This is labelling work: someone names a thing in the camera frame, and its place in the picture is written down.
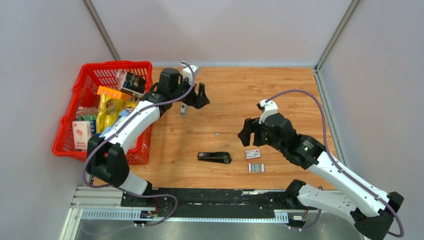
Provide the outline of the black stapler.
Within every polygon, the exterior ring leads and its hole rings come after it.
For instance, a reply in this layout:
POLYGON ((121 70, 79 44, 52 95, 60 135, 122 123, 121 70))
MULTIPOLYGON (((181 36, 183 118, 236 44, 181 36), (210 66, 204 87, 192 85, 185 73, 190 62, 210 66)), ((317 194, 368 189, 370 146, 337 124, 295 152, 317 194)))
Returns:
POLYGON ((219 163, 219 164, 230 164, 232 162, 230 153, 226 151, 199 152, 197 154, 197 160, 201 162, 219 163))

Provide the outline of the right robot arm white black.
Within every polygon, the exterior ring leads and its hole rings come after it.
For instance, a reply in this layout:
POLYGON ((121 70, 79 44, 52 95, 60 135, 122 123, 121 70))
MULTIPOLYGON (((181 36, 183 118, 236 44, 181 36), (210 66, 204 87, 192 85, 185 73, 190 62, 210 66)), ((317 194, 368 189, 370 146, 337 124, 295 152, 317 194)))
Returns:
POLYGON ((285 202, 291 209, 302 205, 324 210, 352 224, 371 240, 382 240, 389 233, 404 198, 396 191, 381 190, 341 164, 309 135, 296 132, 289 119, 276 113, 267 118, 247 118, 238 138, 243 146, 268 145, 292 164, 308 170, 341 193, 324 192, 301 180, 286 188, 285 202))

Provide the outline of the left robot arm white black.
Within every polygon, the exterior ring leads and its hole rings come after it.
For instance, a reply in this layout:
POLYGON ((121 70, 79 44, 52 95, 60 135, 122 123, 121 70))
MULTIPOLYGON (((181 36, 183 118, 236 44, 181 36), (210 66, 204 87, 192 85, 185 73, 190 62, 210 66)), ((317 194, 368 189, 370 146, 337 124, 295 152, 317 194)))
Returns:
POLYGON ((182 62, 184 68, 164 68, 155 83, 138 102, 136 108, 116 127, 104 136, 93 136, 88 141, 87 159, 82 177, 91 175, 115 187, 131 193, 140 207, 148 207, 153 194, 147 190, 151 183, 130 171, 126 154, 139 136, 157 121, 174 102, 201 109, 210 103, 205 94, 205 85, 196 84, 200 71, 196 65, 182 62))

